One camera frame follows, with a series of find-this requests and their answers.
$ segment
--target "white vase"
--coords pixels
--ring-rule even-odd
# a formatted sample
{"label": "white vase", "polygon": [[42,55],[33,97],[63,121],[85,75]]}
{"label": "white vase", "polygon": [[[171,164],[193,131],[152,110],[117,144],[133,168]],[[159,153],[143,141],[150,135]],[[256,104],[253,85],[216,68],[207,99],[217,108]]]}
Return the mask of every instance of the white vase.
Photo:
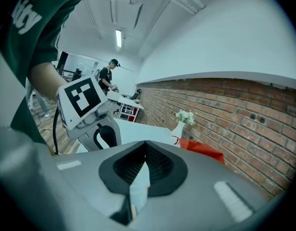
{"label": "white vase", "polygon": [[182,130],[183,127],[185,126],[185,123],[183,123],[182,121],[179,121],[178,125],[176,126],[176,128],[171,132],[171,140],[173,141],[173,144],[176,143],[177,138],[172,137],[172,136],[176,136],[178,138],[181,139],[182,137]]}

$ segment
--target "black cap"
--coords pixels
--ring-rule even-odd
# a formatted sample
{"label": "black cap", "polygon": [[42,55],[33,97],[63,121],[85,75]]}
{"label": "black cap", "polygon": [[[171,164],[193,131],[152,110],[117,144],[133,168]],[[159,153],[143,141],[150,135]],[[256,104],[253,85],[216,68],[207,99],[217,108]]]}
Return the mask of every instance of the black cap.
{"label": "black cap", "polygon": [[111,59],[111,62],[114,63],[117,67],[120,67],[120,64],[116,59]]}

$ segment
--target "wooden floor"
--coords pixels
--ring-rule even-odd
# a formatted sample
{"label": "wooden floor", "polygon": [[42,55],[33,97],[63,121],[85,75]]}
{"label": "wooden floor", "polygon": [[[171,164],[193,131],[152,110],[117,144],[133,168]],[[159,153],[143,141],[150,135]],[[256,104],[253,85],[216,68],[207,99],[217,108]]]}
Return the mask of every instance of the wooden floor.
{"label": "wooden floor", "polygon": [[[49,104],[49,107],[51,109],[50,117],[45,118],[44,112],[41,109],[38,100],[34,97],[33,98],[33,110],[31,111],[32,116],[35,120],[35,123],[38,127],[38,130],[43,137],[43,139],[46,141],[48,147],[53,152],[55,151],[54,141],[53,141],[53,120],[55,111],[57,108],[56,102],[47,99],[47,102]],[[119,106],[116,103],[112,103],[112,109],[111,114],[118,109]],[[68,137],[66,129],[62,125],[62,121],[60,116],[58,116],[57,125],[56,125],[56,138],[57,138],[57,144],[58,144],[58,152],[59,154],[72,154],[76,153],[76,150],[78,149],[80,145],[79,140],[74,140]]]}

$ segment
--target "person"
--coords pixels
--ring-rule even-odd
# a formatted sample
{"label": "person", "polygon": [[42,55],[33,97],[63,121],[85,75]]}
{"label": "person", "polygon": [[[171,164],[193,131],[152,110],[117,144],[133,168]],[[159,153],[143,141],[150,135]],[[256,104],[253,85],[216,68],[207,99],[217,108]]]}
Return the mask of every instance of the person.
{"label": "person", "polygon": [[104,67],[100,71],[99,75],[99,85],[101,89],[103,90],[104,93],[107,93],[109,91],[109,88],[113,89],[114,85],[111,84],[112,76],[111,76],[111,71],[115,69],[115,67],[119,67],[120,64],[116,59],[112,59],[109,62],[109,65],[107,67]]}
{"label": "person", "polygon": [[[29,104],[29,99],[31,97],[31,94],[32,94],[34,88],[32,87],[32,84],[29,82],[29,80],[27,78],[26,78],[26,83],[25,83],[25,89],[26,89],[26,95],[25,95],[26,102],[27,102],[27,104]],[[36,98],[37,98],[37,100],[38,100],[38,102],[40,104],[41,109],[45,113],[44,117],[48,118],[50,116],[50,113],[51,113],[51,110],[49,109],[48,102],[36,90],[35,90],[35,95],[36,95]]]}
{"label": "person", "polygon": [[[80,1],[9,2],[6,13],[0,13],[0,57],[4,63],[0,63],[0,69],[1,73],[3,70],[8,73],[9,85],[25,87],[27,77],[41,95],[56,100],[58,88],[67,82],[57,73],[51,62],[58,57],[57,43],[61,28]],[[18,106],[10,127],[27,134],[34,142],[46,144],[25,98]]]}
{"label": "person", "polygon": [[80,77],[82,76],[82,71],[77,69],[76,70],[76,73],[73,75],[72,77],[72,81],[76,80],[76,79],[79,79]]}

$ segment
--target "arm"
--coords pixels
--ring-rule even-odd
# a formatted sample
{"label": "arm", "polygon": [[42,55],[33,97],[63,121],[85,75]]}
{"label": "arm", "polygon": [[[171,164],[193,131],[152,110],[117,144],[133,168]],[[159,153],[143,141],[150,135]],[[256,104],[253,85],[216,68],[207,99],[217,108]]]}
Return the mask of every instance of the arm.
{"label": "arm", "polygon": [[103,83],[104,85],[106,85],[107,87],[110,87],[110,88],[114,87],[114,86],[111,85],[109,82],[107,82],[106,79],[102,79],[102,83]]}
{"label": "arm", "polygon": [[57,73],[51,61],[57,60],[57,41],[62,25],[81,0],[69,0],[50,19],[41,32],[30,62],[27,77],[42,95],[56,100],[57,89],[67,82]]}

